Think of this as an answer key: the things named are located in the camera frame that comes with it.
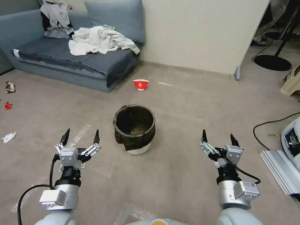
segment crumpled paper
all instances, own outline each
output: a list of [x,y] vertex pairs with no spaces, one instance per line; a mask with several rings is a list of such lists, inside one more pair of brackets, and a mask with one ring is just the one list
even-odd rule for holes
[[16,92],[15,85],[11,82],[6,82],[5,93],[13,93]]
[[10,133],[10,134],[5,135],[5,137],[2,138],[3,143],[9,142],[11,139],[13,139],[15,137],[16,134],[17,133],[14,132],[14,133]]

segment black stand base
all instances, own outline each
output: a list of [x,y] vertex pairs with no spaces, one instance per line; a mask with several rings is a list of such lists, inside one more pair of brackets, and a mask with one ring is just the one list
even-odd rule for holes
[[254,58],[254,62],[263,68],[275,71],[287,71],[292,67],[289,61],[273,55],[257,56]]
[[[265,33],[265,36],[273,39],[273,40],[279,40],[281,33],[280,32],[267,32]],[[288,33],[285,33],[284,36],[281,39],[282,41],[298,41],[300,40],[300,35],[297,33],[292,33],[289,35]]]

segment white cloth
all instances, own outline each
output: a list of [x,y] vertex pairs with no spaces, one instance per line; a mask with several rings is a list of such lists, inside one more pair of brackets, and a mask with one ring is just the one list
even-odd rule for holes
[[135,54],[140,49],[129,38],[114,30],[114,27],[107,25],[92,28],[83,28],[75,31],[73,40],[69,41],[70,53],[75,56],[86,55],[89,52],[106,54],[108,51],[115,51],[130,48]]

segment gray sofa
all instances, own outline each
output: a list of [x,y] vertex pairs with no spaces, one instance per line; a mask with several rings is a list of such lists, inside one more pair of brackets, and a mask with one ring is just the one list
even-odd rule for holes
[[[141,48],[144,44],[142,0],[86,2],[88,11],[69,11],[75,30],[114,26]],[[112,91],[136,66],[139,55],[130,49],[73,56],[69,39],[44,37],[40,10],[0,16],[0,48],[18,70],[105,92]],[[19,50],[19,57],[13,53]]]

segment red and white paper cup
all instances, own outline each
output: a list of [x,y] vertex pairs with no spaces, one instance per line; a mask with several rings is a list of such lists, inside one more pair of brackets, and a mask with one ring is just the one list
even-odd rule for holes
[[143,91],[146,89],[149,81],[144,79],[137,79],[133,81],[134,85],[137,87],[139,91]]

